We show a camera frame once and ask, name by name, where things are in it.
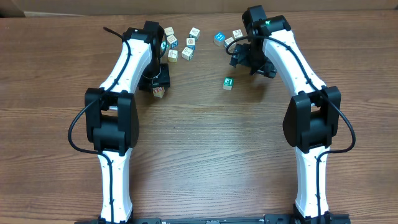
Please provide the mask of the red E wooden block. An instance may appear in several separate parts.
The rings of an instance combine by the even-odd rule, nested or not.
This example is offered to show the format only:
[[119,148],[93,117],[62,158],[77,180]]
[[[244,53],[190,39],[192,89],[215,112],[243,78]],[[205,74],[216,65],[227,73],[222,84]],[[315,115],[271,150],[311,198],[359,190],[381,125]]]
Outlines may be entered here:
[[162,98],[165,93],[165,88],[163,86],[153,88],[152,93],[155,97]]

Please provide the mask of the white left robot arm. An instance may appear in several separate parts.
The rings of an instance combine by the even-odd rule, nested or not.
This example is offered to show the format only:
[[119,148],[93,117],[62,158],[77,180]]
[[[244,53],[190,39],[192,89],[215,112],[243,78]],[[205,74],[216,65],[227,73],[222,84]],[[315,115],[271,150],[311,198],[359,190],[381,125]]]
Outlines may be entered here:
[[141,29],[121,35],[122,52],[109,77],[85,93],[88,141],[98,155],[103,183],[103,207],[97,223],[131,223],[129,162],[139,137],[134,93],[170,87],[169,66],[161,63],[164,29],[147,21]]

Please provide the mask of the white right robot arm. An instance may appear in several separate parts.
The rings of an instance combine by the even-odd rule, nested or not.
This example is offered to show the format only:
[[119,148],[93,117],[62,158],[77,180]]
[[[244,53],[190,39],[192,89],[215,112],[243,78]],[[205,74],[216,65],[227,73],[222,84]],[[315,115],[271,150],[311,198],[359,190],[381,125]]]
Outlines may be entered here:
[[248,40],[235,39],[226,48],[232,66],[244,65],[251,74],[268,78],[280,75],[291,96],[282,129],[295,151],[297,196],[292,223],[338,223],[326,201],[326,161],[332,138],[337,134],[341,93],[328,87],[313,72],[295,41],[284,16],[267,17],[262,6],[248,8],[242,15]]

